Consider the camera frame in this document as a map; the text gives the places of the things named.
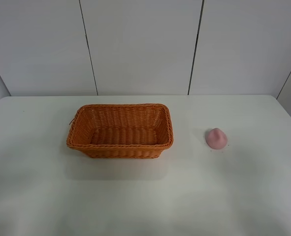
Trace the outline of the pink peach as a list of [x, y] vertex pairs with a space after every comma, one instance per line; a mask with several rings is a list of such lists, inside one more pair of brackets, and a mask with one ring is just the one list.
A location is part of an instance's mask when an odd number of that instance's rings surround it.
[[207, 145], [216, 150], [223, 149], [227, 143], [228, 139], [226, 134], [219, 128], [211, 129], [205, 136]]

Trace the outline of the orange woven plastic basket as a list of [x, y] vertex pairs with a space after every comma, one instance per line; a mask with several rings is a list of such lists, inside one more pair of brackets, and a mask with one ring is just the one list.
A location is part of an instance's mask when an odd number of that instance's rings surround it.
[[75, 114], [66, 139], [90, 158], [157, 158], [173, 144], [164, 104], [90, 104]]

